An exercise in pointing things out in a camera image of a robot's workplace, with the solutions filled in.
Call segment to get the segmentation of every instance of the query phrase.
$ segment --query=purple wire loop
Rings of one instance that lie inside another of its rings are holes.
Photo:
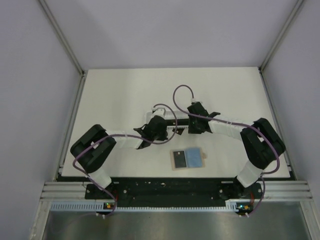
[[[255,211],[256,209],[260,206],[262,200],[264,199],[265,197],[265,192],[266,192],[266,183],[265,183],[265,180],[263,178],[263,175],[267,175],[267,174],[273,174],[275,172],[277,172],[280,168],[280,159],[279,159],[279,155],[277,153],[277,151],[275,150],[274,146],[272,146],[271,142],[266,138],[265,135],[263,135],[262,132],[260,132],[258,129],[256,129],[255,127],[251,126],[251,125],[248,125],[248,124],[245,124],[245,123],[240,123],[240,122],[230,122],[230,121],[225,121],[225,120],[221,120],[221,119],[216,119],[214,117],[206,117],[206,116],[200,116],[200,115],[196,115],[196,114],[192,114],[190,112],[187,112],[185,110],[183,110],[181,107],[178,106],[178,104],[176,103],[176,92],[179,88],[181,87],[186,87],[188,88],[190,91],[191,91],[191,95],[192,95],[192,98],[195,98],[195,95],[194,95],[194,92],[192,91],[191,87],[189,87],[188,85],[185,85],[185,84],[182,84],[182,85],[179,85],[175,88],[175,90],[173,91],[173,95],[172,95],[172,100],[173,100],[173,104],[175,105],[175,107],[177,109],[179,109],[181,112],[183,112],[184,114],[187,114],[189,116],[192,116],[192,117],[196,117],[196,118],[200,118],[200,119],[206,119],[206,120],[214,120],[214,121],[217,121],[217,122],[221,122],[221,123],[225,123],[225,124],[231,124],[231,125],[234,125],[234,126],[240,126],[240,127],[245,127],[245,128],[250,128],[252,129],[253,131],[255,131],[260,137],[263,138],[263,140],[266,142],[266,144],[270,147],[270,149],[272,150],[274,156],[275,156],[275,159],[276,159],[276,167],[274,170],[272,171],[266,171],[266,172],[263,172],[260,176],[261,180],[262,180],[262,185],[263,185],[263,191],[262,191],[262,195],[261,195],[261,198],[259,200],[259,202],[256,204],[255,208],[252,210],[252,212],[250,212],[247,216],[251,216]]]

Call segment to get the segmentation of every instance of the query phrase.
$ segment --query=purple cable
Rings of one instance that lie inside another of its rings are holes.
[[[265,179],[263,178],[263,176],[261,175],[260,176],[261,180],[262,180],[262,185],[263,185],[263,190],[262,190],[262,195],[258,201],[258,203],[255,205],[255,208],[250,212],[248,213],[248,217],[250,217],[256,210],[257,208],[260,206],[261,202],[262,202],[262,199],[264,199],[265,197],[265,193],[266,193],[266,182],[265,182]]]
[[[272,171],[266,171],[266,172],[263,172],[260,176],[261,180],[262,180],[262,184],[263,184],[263,191],[262,191],[262,195],[261,195],[261,198],[259,200],[259,202],[256,204],[255,208],[252,210],[252,212],[250,212],[247,216],[251,216],[255,211],[256,209],[260,206],[262,200],[264,199],[264,196],[265,196],[265,192],[266,192],[266,183],[265,183],[265,180],[263,178],[263,175],[267,175],[267,174],[273,174],[275,172],[277,172],[280,168],[280,159],[279,159],[279,155],[277,153],[277,151],[275,150],[274,146],[272,146],[271,142],[266,138],[266,136],[263,135],[262,132],[260,132],[258,129],[256,129],[255,127],[253,126],[250,126],[248,124],[244,124],[244,123],[240,123],[240,122],[229,122],[229,121],[225,121],[225,120],[221,120],[221,119],[216,119],[214,117],[206,117],[206,116],[200,116],[200,115],[196,115],[196,114],[192,114],[190,112],[187,112],[185,110],[183,110],[181,107],[178,106],[178,104],[176,103],[176,92],[179,88],[181,87],[186,87],[190,90],[191,92],[191,95],[192,95],[192,98],[194,99],[195,98],[195,95],[194,95],[194,92],[192,91],[191,87],[189,87],[188,85],[185,85],[185,84],[182,84],[182,85],[179,85],[175,88],[175,90],[173,91],[173,96],[172,96],[172,100],[173,100],[173,104],[175,105],[175,107],[177,109],[179,109],[181,112],[183,112],[184,114],[187,114],[189,116],[192,116],[192,117],[196,117],[196,118],[200,118],[200,119],[206,119],[206,120],[214,120],[214,121],[217,121],[217,122],[221,122],[221,123],[225,123],[225,124],[231,124],[231,125],[234,125],[234,126],[240,126],[240,127],[245,127],[245,128],[250,128],[252,130],[254,130],[260,137],[263,138],[263,140],[266,142],[266,144],[268,144],[268,146],[270,147],[270,149],[272,150],[275,158],[276,158],[276,168]]]
[[[164,104],[164,103],[158,103],[156,105],[154,105],[153,107],[157,107],[157,106],[164,106],[166,108],[168,108],[173,116],[174,116],[174,119],[175,119],[175,131],[173,132],[172,136],[167,139],[166,141],[162,141],[162,142],[152,142],[150,140],[147,140],[141,136],[137,136],[137,135],[132,135],[132,134],[111,134],[111,135],[108,135],[108,136],[105,136],[103,138],[101,138],[100,140],[96,141],[94,144],[90,145],[89,147],[87,147],[85,150],[83,150],[83,152],[81,152],[78,156],[76,156],[76,158],[73,160],[73,163],[72,163],[72,166],[79,170],[80,172],[84,173],[86,176],[88,176],[89,180],[97,187],[99,188],[100,190],[104,191],[106,194],[108,194],[113,200],[114,200],[114,207],[112,209],[112,211],[110,212],[110,214],[108,214],[108,216],[110,216],[111,214],[114,213],[114,211],[116,210],[116,207],[117,207],[117,200],[116,198],[106,189],[104,189],[102,186],[100,186],[97,182],[95,182],[87,173],[86,171],[84,171],[83,169],[79,168],[78,166],[76,166],[76,162],[79,160],[79,158],[81,158],[84,154],[86,154],[90,149],[92,149],[94,146],[100,144],[101,142],[103,142],[104,140],[106,140],[107,138],[113,138],[113,137],[129,137],[129,138],[134,138],[134,139],[140,139],[140,140],[143,140],[147,143],[150,143],[150,144],[154,144],[154,145],[161,145],[161,144],[166,144],[167,142],[169,142],[176,134],[176,131],[178,129],[178,119],[177,119],[177,116],[175,114],[175,112],[172,110],[171,107],[169,107],[168,105]]]

